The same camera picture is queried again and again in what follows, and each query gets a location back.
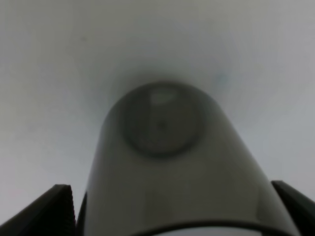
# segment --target blurry object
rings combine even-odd
[[[56,184],[0,227],[1,236],[74,236],[70,185]]]
[[[106,117],[76,233],[71,187],[55,185],[0,234],[152,236],[203,227],[220,235],[299,236],[296,227],[313,234],[313,202],[273,184],[281,199],[211,97],[153,83]]]
[[[315,235],[315,203],[283,181],[272,181],[302,236]]]

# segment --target dark gray cylinder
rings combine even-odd
[[[86,236],[198,226],[299,235],[216,102],[181,84],[140,87],[112,108],[84,212],[79,228]]]

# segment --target cylindrical object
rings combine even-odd
[[[216,102],[182,84],[142,86],[112,108],[85,200],[86,236],[197,226],[299,235]]]

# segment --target glossy surface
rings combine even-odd
[[[56,183],[80,209],[110,108],[171,72],[210,94],[270,180],[315,200],[315,1],[1,0],[0,223]]]
[[[172,158],[152,158],[130,145],[124,134],[130,102],[156,88],[176,88],[189,97],[202,130],[196,143]],[[155,106],[150,96],[142,101]],[[140,120],[150,116],[148,110],[137,110]],[[184,85],[150,84],[132,91],[112,108],[102,128],[87,196],[87,236],[130,236],[201,221],[245,222],[299,235],[217,104]]]

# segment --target white background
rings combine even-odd
[[[78,213],[101,124],[145,71],[209,93],[268,178],[315,199],[313,0],[0,0],[0,223],[55,183]]]

